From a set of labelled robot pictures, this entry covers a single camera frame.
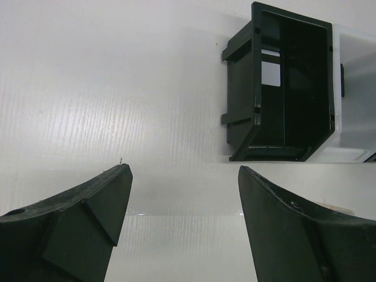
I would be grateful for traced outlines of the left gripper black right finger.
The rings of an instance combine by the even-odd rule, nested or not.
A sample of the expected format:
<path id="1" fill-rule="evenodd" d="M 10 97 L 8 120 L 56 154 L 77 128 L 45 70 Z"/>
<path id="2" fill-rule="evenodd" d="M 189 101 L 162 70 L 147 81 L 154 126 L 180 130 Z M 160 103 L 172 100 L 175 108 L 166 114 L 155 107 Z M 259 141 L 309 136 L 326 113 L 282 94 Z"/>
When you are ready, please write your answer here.
<path id="1" fill-rule="evenodd" d="M 375 221 L 315 204 L 241 166 L 258 281 L 374 281 Z"/>

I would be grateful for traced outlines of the black white card tray organizer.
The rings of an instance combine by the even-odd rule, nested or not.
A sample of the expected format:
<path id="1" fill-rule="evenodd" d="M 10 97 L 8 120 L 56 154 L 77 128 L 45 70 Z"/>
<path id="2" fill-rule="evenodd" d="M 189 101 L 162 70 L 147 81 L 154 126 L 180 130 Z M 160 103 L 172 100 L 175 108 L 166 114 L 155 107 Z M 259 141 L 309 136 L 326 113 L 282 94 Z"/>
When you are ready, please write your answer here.
<path id="1" fill-rule="evenodd" d="M 262 49 L 280 54 L 279 87 L 261 83 Z M 230 161 L 375 162 L 375 36 L 254 2 L 221 59 Z"/>

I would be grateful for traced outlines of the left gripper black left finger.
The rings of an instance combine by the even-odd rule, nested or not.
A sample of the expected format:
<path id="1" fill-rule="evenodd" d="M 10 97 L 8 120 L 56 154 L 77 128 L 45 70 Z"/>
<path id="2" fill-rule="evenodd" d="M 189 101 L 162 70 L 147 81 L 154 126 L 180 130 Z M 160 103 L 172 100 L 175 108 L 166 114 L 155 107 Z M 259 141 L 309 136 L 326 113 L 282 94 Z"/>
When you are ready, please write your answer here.
<path id="1" fill-rule="evenodd" d="M 103 281 L 118 245 L 133 175 L 119 164 L 1 216 L 2 281 Z"/>

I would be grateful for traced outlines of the silver grey credit card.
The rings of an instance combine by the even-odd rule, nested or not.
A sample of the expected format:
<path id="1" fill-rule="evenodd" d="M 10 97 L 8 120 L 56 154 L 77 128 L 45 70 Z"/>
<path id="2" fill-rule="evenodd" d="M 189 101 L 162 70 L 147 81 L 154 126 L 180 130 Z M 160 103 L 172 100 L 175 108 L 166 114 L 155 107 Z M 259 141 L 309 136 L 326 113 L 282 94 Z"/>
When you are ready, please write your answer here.
<path id="1" fill-rule="evenodd" d="M 280 54 L 278 52 L 261 50 L 261 83 L 263 85 L 281 85 Z"/>

